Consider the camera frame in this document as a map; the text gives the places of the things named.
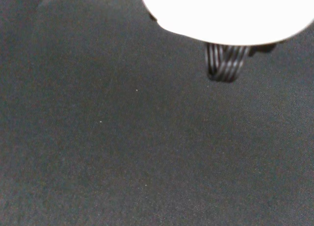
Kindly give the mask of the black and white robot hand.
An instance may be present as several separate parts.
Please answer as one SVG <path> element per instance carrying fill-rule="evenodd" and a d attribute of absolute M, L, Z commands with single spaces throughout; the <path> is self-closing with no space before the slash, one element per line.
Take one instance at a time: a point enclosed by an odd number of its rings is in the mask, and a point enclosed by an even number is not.
<path fill-rule="evenodd" d="M 233 82 L 244 60 L 314 22 L 314 0 L 142 0 L 166 31 L 205 44 L 209 79 Z"/>

